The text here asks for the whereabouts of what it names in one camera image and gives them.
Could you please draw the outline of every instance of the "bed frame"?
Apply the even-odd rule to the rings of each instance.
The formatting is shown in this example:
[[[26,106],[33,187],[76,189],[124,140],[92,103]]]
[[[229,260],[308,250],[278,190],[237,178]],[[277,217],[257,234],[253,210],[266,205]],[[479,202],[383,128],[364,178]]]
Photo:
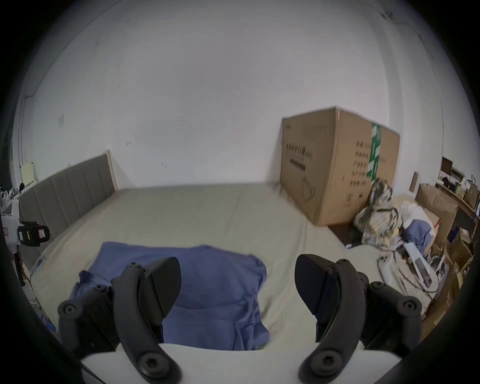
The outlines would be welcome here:
[[[20,246],[28,270],[32,271],[45,248],[67,227],[113,195],[116,189],[110,153],[106,151],[57,172],[22,193],[18,197],[20,220],[36,221],[50,229],[50,240],[40,247]]]

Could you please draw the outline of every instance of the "green tape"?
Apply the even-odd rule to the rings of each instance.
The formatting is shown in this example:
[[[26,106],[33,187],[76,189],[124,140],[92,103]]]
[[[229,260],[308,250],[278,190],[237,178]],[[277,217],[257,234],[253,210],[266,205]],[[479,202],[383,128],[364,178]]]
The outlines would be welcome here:
[[[370,160],[368,163],[367,177],[373,184],[377,178],[378,159],[380,158],[380,142],[382,140],[382,127],[378,124],[372,124],[372,148],[370,150]]]

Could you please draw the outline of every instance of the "wooden bed post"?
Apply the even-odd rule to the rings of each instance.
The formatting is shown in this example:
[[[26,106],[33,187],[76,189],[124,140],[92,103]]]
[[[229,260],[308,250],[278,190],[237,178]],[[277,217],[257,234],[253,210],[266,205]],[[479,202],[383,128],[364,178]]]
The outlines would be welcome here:
[[[110,170],[110,176],[112,177],[113,188],[116,191],[118,191],[119,188],[118,188],[118,185],[117,185],[117,181],[115,180],[115,175],[113,173],[112,158],[111,158],[111,155],[110,155],[110,150],[107,149],[105,151],[105,154],[107,155],[108,169]]]

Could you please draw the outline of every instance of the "bed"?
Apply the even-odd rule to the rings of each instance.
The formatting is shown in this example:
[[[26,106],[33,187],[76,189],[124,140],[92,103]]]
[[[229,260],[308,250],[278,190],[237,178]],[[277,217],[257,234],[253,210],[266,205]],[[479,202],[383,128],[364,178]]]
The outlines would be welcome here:
[[[316,320],[294,283],[299,254],[314,253],[332,261],[347,258],[370,281],[381,280],[379,250],[366,245],[346,250],[328,228],[312,225],[278,183],[116,190],[111,175],[108,155],[102,155],[53,175],[30,196],[21,197],[23,217],[49,225],[52,233],[52,240],[35,249],[38,254],[28,255],[26,264],[35,265],[42,254],[44,261],[31,281],[55,325],[58,305],[69,297],[78,273],[93,263],[105,241],[169,247],[206,244],[259,257],[267,268],[258,296],[262,322],[270,332],[266,348],[311,345],[315,340]],[[76,187],[72,178],[80,180]],[[62,196],[64,190],[70,200]],[[88,204],[81,208],[79,201]]]

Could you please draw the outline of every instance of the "screw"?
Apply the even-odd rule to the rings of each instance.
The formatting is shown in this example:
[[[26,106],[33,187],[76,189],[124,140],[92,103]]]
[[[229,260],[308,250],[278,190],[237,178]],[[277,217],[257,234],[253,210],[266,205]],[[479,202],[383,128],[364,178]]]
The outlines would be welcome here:
[[[333,349],[324,349],[312,356],[310,368],[317,376],[329,376],[342,368],[342,355]]]
[[[417,305],[412,300],[407,300],[403,303],[403,307],[414,311],[417,308]]]
[[[145,376],[162,378],[168,373],[170,364],[158,352],[147,352],[139,358],[138,368]]]
[[[69,314],[69,313],[72,313],[76,309],[77,309],[77,307],[75,307],[73,304],[67,304],[63,307],[63,313]]]

